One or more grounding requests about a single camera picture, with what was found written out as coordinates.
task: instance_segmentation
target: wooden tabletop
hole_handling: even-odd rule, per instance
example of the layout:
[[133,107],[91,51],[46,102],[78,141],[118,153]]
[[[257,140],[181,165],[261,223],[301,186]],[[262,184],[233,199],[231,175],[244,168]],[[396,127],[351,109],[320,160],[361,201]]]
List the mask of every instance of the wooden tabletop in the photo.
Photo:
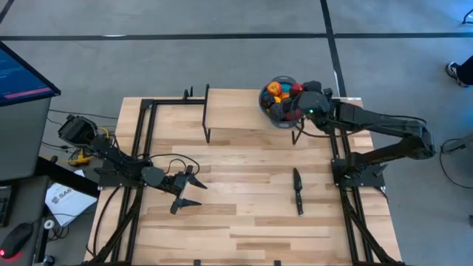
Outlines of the wooden tabletop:
[[[126,153],[132,148],[141,99],[124,98],[121,107],[116,135]],[[347,100],[361,104],[359,99]],[[151,154],[173,152],[194,158],[201,165],[197,178],[208,189],[189,185],[184,197],[203,205],[172,215],[174,196],[145,188],[133,265],[192,265],[195,259],[203,265],[272,265],[274,260],[284,265],[351,265],[340,196],[330,170],[329,140],[302,135],[293,146],[284,130],[220,129],[212,131],[207,144],[202,114],[199,105],[157,108]],[[147,121],[146,117],[142,140]],[[309,123],[306,130],[323,134]],[[370,133],[351,135],[350,146],[352,151],[372,150]],[[153,162],[167,169],[171,159],[157,157]],[[298,217],[295,205],[294,167],[304,187],[303,217]],[[171,173],[181,168],[173,163]],[[90,247],[98,215],[112,191],[105,189],[98,200]],[[386,252],[400,260],[387,201],[375,189],[360,192],[368,228]],[[105,212],[98,249],[116,228],[122,194],[123,189]],[[128,240],[128,234],[124,236],[122,247]],[[356,236],[363,259],[358,231]]]

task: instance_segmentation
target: knife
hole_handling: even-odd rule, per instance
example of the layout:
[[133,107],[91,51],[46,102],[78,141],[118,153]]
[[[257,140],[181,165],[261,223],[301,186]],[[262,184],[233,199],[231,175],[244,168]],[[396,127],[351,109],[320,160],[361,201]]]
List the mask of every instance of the knife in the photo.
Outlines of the knife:
[[297,212],[299,216],[304,215],[304,211],[302,210],[302,197],[301,197],[301,190],[302,190],[302,180],[299,171],[296,168],[293,169],[293,178],[294,178],[294,191],[296,191],[296,205],[297,205]]

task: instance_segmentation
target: knife handle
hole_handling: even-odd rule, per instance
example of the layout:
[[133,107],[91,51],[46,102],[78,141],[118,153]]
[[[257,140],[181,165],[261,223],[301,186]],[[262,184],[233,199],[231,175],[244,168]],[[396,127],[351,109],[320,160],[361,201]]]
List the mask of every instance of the knife handle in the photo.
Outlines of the knife handle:
[[296,205],[297,205],[297,212],[298,212],[299,216],[304,215],[304,211],[302,210],[301,191],[296,191]]

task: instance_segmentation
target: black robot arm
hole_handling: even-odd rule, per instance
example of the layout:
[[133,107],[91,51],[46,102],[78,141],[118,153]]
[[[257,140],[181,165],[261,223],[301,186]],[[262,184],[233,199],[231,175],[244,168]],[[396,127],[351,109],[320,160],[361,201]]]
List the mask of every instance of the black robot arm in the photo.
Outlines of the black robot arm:
[[59,129],[59,137],[67,143],[90,151],[94,156],[112,163],[117,175],[127,179],[133,186],[150,186],[176,196],[170,212],[176,214],[182,207],[201,205],[198,202],[184,199],[183,192],[187,185],[195,185],[207,189],[192,172],[193,167],[187,166],[185,171],[175,175],[165,175],[160,168],[154,167],[151,160],[137,159],[122,152],[118,147],[98,134],[98,127],[91,120],[81,116],[69,115],[67,122]]
[[369,130],[400,137],[396,144],[364,154],[351,152],[346,159],[346,174],[352,174],[365,166],[385,163],[409,157],[415,160],[429,159],[435,155],[432,135],[419,120],[397,119],[396,116],[367,111],[360,106],[331,99],[331,93],[302,92],[294,106],[306,114],[318,129],[329,134],[334,129],[344,132]]

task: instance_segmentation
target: concrete floor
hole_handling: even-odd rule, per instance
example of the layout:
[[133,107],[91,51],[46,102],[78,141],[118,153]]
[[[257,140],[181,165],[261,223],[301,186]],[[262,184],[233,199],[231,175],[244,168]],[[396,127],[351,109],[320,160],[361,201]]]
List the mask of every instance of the concrete floor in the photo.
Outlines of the concrete floor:
[[[335,33],[473,32],[473,25],[460,25],[473,1],[329,0],[328,5]],[[309,0],[15,0],[0,24],[0,35],[260,32],[324,33],[321,5]],[[277,75],[336,88],[325,38],[6,44],[62,90],[52,108],[73,112],[118,116],[126,96],[181,95],[190,86],[202,95],[206,83],[258,89]],[[443,71],[446,62],[473,54],[473,38],[336,39],[336,45],[347,94],[362,97],[366,108],[424,117],[438,145],[473,129],[473,91],[460,88]],[[60,122],[65,117],[50,114]],[[44,141],[60,144],[57,129],[48,123]],[[376,147],[395,141],[377,134],[373,140]],[[459,151],[444,157],[447,171],[464,185],[473,185],[470,156]],[[473,214],[473,191],[452,185],[438,157],[390,163],[385,179],[404,261],[470,265],[473,229],[467,217]],[[59,264],[81,262],[92,219],[81,217],[66,239],[49,244],[48,253]]]

